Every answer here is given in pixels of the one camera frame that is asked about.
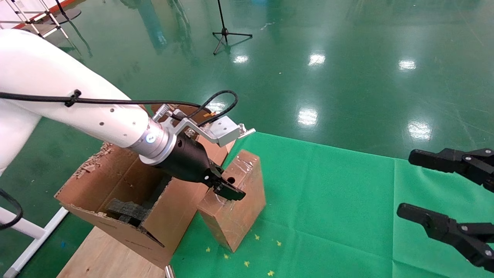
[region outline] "glossy epoxy floor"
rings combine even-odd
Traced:
[[[494,145],[493,3],[482,0],[224,0],[231,47],[212,52],[214,0],[86,0],[67,50],[133,99],[203,102],[231,89],[247,127],[406,158]],[[59,46],[68,46],[57,37]],[[230,101],[219,98],[212,108]],[[1,186],[44,226],[53,195],[100,142],[43,120]],[[0,205],[8,207],[3,200]],[[69,216],[20,277],[55,277],[91,226]],[[30,239],[0,235],[4,273]]]

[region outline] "white metal frame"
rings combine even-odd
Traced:
[[[3,275],[3,278],[16,277],[36,251],[43,245],[44,241],[50,236],[55,228],[60,224],[69,211],[65,208],[60,208],[51,220],[41,228],[26,219],[22,218],[17,224],[12,226],[13,229],[34,238],[28,248],[19,256],[9,270]],[[0,207],[0,223],[8,223],[15,218],[15,214]]]
[[[53,34],[55,31],[60,30],[62,34],[65,36],[66,39],[69,37],[67,36],[67,33],[63,30],[62,26],[58,23],[58,21],[55,19],[55,16],[50,12],[50,8],[46,5],[46,3],[43,0],[38,0],[41,5],[43,6],[43,11],[23,11],[21,8],[17,5],[15,0],[5,0],[7,4],[10,6],[10,8],[14,11],[14,13],[19,17],[19,21],[12,21],[12,20],[0,20],[0,23],[24,23],[24,24],[29,24],[31,27],[34,29],[36,34],[42,38],[46,38],[49,35]],[[33,18],[32,20],[26,15],[26,14],[39,14],[37,17]],[[53,23],[55,23],[53,29],[50,31],[46,32],[45,34],[41,34],[41,32],[36,28],[34,25],[34,22],[44,18],[45,16],[49,16]]]

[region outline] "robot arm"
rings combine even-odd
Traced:
[[[80,97],[130,100],[101,76],[49,42],[19,30],[0,31],[0,92],[17,95]],[[158,123],[162,115],[174,114]],[[223,169],[214,164],[204,147],[185,135],[190,128],[210,142],[224,146],[246,136],[243,125],[224,116],[207,128],[198,127],[180,110],[163,105],[153,119],[138,105],[32,102],[0,98],[0,174],[20,151],[40,117],[47,117],[95,138],[139,153],[141,161],[163,169],[178,179],[203,183],[230,200],[245,193],[221,177]]]

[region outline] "cardboard box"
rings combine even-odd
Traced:
[[[259,157],[240,151],[222,176],[246,196],[240,201],[226,201],[210,190],[198,210],[218,243],[235,252],[266,206]]]
[[[204,138],[198,141],[206,148],[211,160],[218,165],[223,163],[227,155],[225,147],[220,148]],[[143,164],[136,153],[105,143],[99,153],[81,165],[55,198],[73,214],[164,268],[169,264],[208,187],[168,179],[166,188],[137,227],[117,220],[106,210],[106,205],[113,198],[142,204],[164,178],[161,170]]]

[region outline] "wooden board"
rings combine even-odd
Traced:
[[[164,270],[148,262],[94,227],[57,278],[164,278]]]

